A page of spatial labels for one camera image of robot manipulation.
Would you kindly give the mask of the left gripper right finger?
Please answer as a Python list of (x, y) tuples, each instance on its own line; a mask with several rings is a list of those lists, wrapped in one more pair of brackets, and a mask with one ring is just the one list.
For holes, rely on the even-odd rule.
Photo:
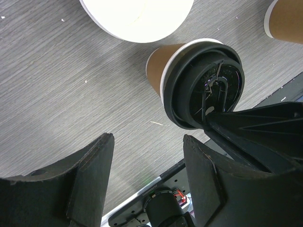
[(197, 226), (302, 226), (301, 166), (280, 174), (255, 170), (190, 135), (183, 150)]

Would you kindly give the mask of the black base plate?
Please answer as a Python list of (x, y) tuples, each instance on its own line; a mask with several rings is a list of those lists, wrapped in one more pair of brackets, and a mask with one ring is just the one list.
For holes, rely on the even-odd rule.
[[(284, 102), (303, 103), (302, 75), (283, 85), (255, 108)], [(211, 138), (203, 144), (234, 160)], [(185, 160), (118, 208), (109, 216), (107, 223), (111, 227), (197, 227)]]

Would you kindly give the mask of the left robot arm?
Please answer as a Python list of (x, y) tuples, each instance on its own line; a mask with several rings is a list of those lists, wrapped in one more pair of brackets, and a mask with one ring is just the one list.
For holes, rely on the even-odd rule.
[[(303, 166), (263, 172), (184, 136), (185, 161), (109, 219), (153, 227), (300, 227)], [(115, 138), (102, 134), (76, 153), (0, 181), (3, 227), (99, 227)]]

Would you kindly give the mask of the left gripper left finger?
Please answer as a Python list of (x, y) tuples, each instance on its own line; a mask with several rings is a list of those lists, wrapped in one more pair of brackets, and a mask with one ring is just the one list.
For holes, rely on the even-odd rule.
[(104, 133), (28, 175), (0, 180), (3, 227), (99, 227), (115, 138)]

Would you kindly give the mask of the black lid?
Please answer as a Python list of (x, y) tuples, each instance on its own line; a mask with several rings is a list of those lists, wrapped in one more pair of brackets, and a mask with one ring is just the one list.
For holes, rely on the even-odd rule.
[(209, 113), (234, 110), (244, 83), (242, 62), (233, 48), (210, 41), (187, 44), (165, 73), (165, 112), (180, 128), (202, 129)]

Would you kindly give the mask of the stack of paper cups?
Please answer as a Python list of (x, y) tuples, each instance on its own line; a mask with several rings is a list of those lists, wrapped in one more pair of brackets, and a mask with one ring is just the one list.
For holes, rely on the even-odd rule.
[(174, 33), (189, 15), (192, 0), (82, 0), (102, 30), (132, 43), (152, 43)]

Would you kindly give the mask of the paper cup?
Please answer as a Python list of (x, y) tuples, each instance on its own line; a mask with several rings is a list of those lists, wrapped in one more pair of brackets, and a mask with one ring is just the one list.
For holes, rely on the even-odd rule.
[(275, 0), (264, 17), (264, 31), (270, 38), (303, 43), (303, 0)]
[(205, 42), (222, 44), (216, 39), (201, 38), (184, 44), (164, 45), (150, 54), (146, 62), (145, 73), (150, 85), (161, 98), (162, 104), (164, 104), (164, 81), (169, 66), (183, 50)]

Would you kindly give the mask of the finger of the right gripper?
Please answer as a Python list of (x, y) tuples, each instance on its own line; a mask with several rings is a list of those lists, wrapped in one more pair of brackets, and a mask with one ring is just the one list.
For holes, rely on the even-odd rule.
[(303, 104), (210, 113), (205, 133), (235, 161), (281, 174), (303, 166)]

